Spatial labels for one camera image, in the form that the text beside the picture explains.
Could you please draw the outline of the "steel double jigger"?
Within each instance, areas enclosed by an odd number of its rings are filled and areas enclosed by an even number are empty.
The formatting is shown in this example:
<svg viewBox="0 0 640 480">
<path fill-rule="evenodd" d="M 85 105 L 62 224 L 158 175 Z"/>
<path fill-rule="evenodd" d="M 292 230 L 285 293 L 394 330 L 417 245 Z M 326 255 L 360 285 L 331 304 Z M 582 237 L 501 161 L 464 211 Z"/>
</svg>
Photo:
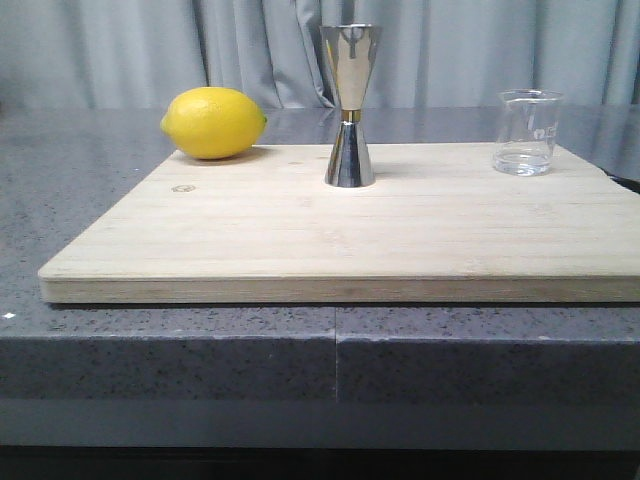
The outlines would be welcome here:
<svg viewBox="0 0 640 480">
<path fill-rule="evenodd" d="M 366 187 L 375 182 L 375 176 L 361 117 L 382 28 L 357 23 L 322 26 L 320 31 L 325 63 L 340 109 L 340 124 L 325 182 L 341 188 Z"/>
</svg>

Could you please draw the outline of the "clear glass beaker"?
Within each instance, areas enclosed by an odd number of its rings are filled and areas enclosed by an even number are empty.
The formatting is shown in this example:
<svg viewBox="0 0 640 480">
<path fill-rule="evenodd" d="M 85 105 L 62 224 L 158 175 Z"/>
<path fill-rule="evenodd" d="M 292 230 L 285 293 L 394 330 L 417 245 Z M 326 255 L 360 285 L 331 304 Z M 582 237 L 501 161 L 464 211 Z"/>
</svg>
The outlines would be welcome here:
<svg viewBox="0 0 640 480">
<path fill-rule="evenodd" d="M 537 89 L 498 94 L 502 104 L 493 167 L 501 173 L 531 177 L 546 174 L 556 145 L 564 95 Z"/>
</svg>

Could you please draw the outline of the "light wooden cutting board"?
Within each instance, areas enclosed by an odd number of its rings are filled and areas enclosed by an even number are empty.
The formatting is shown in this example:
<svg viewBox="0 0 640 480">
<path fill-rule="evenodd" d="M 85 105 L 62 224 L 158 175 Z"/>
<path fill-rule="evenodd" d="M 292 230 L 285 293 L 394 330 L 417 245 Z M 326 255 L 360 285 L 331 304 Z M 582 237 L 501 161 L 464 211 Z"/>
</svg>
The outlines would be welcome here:
<svg viewBox="0 0 640 480">
<path fill-rule="evenodd" d="M 639 197 L 557 148 L 495 171 L 489 143 L 375 144 L 374 184 L 326 145 L 176 152 L 39 272 L 56 303 L 635 302 Z"/>
</svg>

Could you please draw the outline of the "yellow lemon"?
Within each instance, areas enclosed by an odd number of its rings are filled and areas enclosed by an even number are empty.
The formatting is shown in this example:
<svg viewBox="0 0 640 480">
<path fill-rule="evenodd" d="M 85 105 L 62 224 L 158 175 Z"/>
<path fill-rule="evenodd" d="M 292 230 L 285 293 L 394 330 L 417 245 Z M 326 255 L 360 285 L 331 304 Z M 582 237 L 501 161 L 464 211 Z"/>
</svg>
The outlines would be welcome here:
<svg viewBox="0 0 640 480">
<path fill-rule="evenodd" d="M 225 87 L 198 87 L 171 101 L 160 128 L 183 153 L 217 160 L 252 147 L 266 124 L 261 107 L 244 93 Z"/>
</svg>

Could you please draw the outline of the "grey curtain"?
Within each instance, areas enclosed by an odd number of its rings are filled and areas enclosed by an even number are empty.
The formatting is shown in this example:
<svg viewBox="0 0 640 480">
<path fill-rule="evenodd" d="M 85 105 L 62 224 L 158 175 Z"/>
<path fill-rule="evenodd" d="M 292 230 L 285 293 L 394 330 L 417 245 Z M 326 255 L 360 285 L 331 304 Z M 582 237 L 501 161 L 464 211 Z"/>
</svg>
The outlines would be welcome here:
<svg viewBox="0 0 640 480">
<path fill-rule="evenodd" d="M 635 1 L 5 1 L 5 108 L 148 108 L 197 86 L 266 108 L 333 102 L 320 29 L 379 25 L 370 107 L 476 107 L 549 89 L 639 99 Z"/>
</svg>

